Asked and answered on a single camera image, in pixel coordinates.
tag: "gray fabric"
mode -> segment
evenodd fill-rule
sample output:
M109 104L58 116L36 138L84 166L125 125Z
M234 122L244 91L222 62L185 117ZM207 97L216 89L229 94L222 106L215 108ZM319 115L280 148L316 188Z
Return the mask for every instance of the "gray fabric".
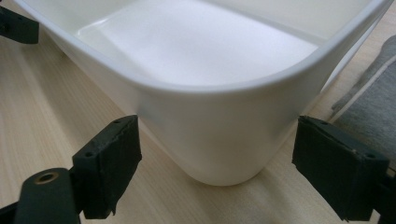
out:
M332 123L390 158L393 170L396 170L395 55L393 36L353 89L332 107Z

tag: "table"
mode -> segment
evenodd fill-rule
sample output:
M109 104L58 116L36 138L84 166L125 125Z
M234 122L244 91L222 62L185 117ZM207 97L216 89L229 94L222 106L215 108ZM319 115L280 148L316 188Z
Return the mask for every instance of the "table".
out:
M23 13L13 2L7 7ZM331 106L396 35L394 3L358 53L308 113L327 119ZM71 157L111 120L125 116L41 30L38 45L0 38L0 207L19 198L30 175L72 166ZM212 187L185 175L141 133L143 160L106 220L83 223L344 223L291 164L293 133L254 178ZM374 213L370 223L376 223Z

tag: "black clamp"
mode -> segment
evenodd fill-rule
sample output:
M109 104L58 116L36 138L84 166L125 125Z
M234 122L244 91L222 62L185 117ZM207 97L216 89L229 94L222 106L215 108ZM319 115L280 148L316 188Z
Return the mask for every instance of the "black clamp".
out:
M114 120L73 156L68 171L53 168L23 182L20 200L0 209L0 223L76 224L107 218L142 160L137 116Z
M22 44L36 44L38 27L37 21L0 7L0 35Z
M396 178L389 159L330 123L300 117L292 162L343 220L396 223Z

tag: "white acrylic surface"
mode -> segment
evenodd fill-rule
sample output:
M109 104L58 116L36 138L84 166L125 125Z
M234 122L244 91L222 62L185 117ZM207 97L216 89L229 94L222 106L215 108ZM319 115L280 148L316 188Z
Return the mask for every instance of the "white acrylic surface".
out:
M219 186L262 170L392 3L14 1L181 169Z
M180 85L223 85L288 68L318 46L206 2L137 1L86 26L78 38L146 76Z

